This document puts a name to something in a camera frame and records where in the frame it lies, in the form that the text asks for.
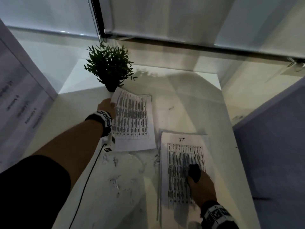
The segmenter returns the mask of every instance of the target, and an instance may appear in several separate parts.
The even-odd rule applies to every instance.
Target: table surface
[[[40,125],[24,157],[81,122],[111,94],[79,60]],[[216,74],[133,65],[136,81],[123,88],[152,96],[156,141],[163,130],[208,134],[215,164],[217,199],[239,228],[260,228],[232,125]],[[68,228],[90,169],[101,148],[71,191],[53,228]],[[157,149],[101,154],[88,181],[72,228],[160,228]]]

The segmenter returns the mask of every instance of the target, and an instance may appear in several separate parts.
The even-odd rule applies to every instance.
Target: person's right hand
[[[201,177],[197,183],[190,176],[188,176],[188,182],[192,197],[200,208],[206,201],[217,201],[214,183],[204,171],[201,171]]]
[[[104,99],[98,106],[97,110],[109,112],[111,119],[115,118],[115,103],[111,103],[111,99]]]

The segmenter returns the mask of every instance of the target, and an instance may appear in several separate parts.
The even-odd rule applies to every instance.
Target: black cable
[[[87,181],[86,181],[86,184],[85,184],[85,186],[84,186],[83,192],[82,192],[82,194],[81,194],[81,199],[79,200],[79,204],[78,204],[78,206],[77,206],[75,215],[74,215],[74,217],[73,217],[73,219],[72,219],[72,222],[71,222],[71,224],[70,224],[69,229],[71,228],[72,223],[73,223],[73,221],[74,221],[74,219],[75,219],[75,217],[76,217],[76,214],[77,214],[77,212],[78,212],[79,206],[81,205],[81,200],[82,200],[82,198],[83,198],[83,194],[84,194],[84,192],[85,192],[86,185],[87,185],[87,183],[88,183],[88,180],[89,180],[89,178],[90,178],[90,175],[91,175],[91,173],[92,173],[92,170],[93,170],[93,168],[94,168],[94,166],[95,166],[95,164],[96,164],[96,162],[97,162],[97,159],[98,159],[99,155],[101,154],[101,151],[102,151],[104,145],[106,145],[106,144],[103,144],[103,146],[101,147],[101,150],[99,151],[99,153],[98,153],[98,155],[97,155],[97,157],[96,157],[96,159],[95,159],[95,162],[94,162],[94,164],[93,164],[93,166],[92,166],[92,168],[91,168],[91,171],[90,171],[89,176],[88,176],[88,178],[87,178]]]

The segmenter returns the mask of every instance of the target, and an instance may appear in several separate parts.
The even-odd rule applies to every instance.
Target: paper
[[[202,219],[186,182],[187,167],[198,164],[213,176],[207,135],[163,132],[161,137],[162,228],[197,228]]]
[[[137,96],[116,88],[111,102],[116,104],[112,121],[115,151],[137,151],[156,147],[151,96]]]

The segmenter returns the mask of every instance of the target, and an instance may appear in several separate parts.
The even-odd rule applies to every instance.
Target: plant pot
[[[114,92],[115,89],[119,86],[119,84],[120,84],[119,82],[111,82],[105,84],[105,86],[109,92]]]

